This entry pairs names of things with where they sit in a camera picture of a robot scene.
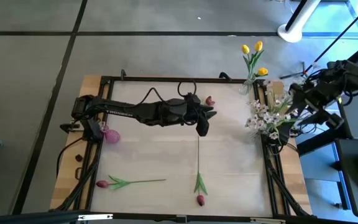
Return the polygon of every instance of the tulip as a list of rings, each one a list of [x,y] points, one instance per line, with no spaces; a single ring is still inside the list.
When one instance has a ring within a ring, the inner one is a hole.
[[[109,183],[105,180],[99,180],[99,181],[97,181],[96,186],[101,187],[101,188],[108,188]]]
[[[207,99],[205,100],[205,103],[208,106],[213,106],[215,104],[215,101],[212,101],[212,96],[207,97]]]
[[[246,46],[246,45],[243,45],[243,46],[241,47],[241,50],[242,50],[242,53],[244,53],[244,54],[248,54],[248,53],[249,53],[249,47]]]
[[[260,52],[260,51],[262,50],[262,46],[263,46],[262,41],[258,41],[258,42],[256,43],[256,45],[255,45],[255,50],[256,50],[257,52]]]
[[[260,68],[258,69],[258,77],[265,76],[268,74],[268,70],[266,68]]]
[[[200,206],[205,205],[204,196],[202,195],[197,196],[197,202]]]

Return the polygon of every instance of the pink flower bud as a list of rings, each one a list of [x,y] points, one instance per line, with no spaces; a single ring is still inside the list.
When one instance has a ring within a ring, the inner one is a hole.
[[[96,186],[101,187],[101,188],[108,188],[109,183],[105,180],[99,180],[99,181],[97,181]]]
[[[205,205],[204,196],[202,195],[197,196],[197,202],[200,206]]]
[[[207,99],[205,100],[205,103],[208,106],[213,106],[215,104],[215,101],[212,101],[212,96],[207,97]]]

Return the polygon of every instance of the wooden table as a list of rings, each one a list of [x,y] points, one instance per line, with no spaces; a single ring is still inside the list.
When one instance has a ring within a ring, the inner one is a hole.
[[[99,86],[100,86],[101,76],[85,76],[81,90],[80,96],[82,95],[98,95]],[[274,90],[277,93],[283,91],[283,86],[279,83],[274,83]],[[263,96],[263,91],[259,89],[260,96]],[[107,87],[103,91],[103,96],[106,97]],[[67,144],[73,142],[74,140],[80,138],[82,136],[82,132],[74,132],[68,134]],[[295,140],[290,139],[289,143],[296,146]],[[57,208],[62,202],[66,199],[66,197],[70,194],[70,192],[74,189],[75,185],[78,183],[78,180],[75,179],[75,170],[78,167],[82,166],[81,162],[77,162],[75,160],[76,155],[85,155],[86,142],[78,142],[74,144],[71,148],[65,151],[62,156],[62,161],[60,165],[59,175],[55,184],[55,191],[53,193],[53,197],[50,203],[50,208]],[[91,150],[91,158],[90,161],[93,160],[94,152],[96,150],[96,146],[94,146]],[[306,191],[305,180],[303,178],[302,168],[300,164],[300,158],[298,153],[292,149],[291,147],[285,146],[283,151],[280,153],[283,175],[285,179],[285,185],[295,198],[295,200],[302,206],[302,208],[311,214],[311,207],[309,203],[308,194]],[[80,201],[80,209],[85,209],[85,202],[88,195],[88,183],[84,187],[83,195]],[[277,207],[278,213],[284,214],[284,209],[282,206],[282,196],[275,185],[275,196],[277,199]]]

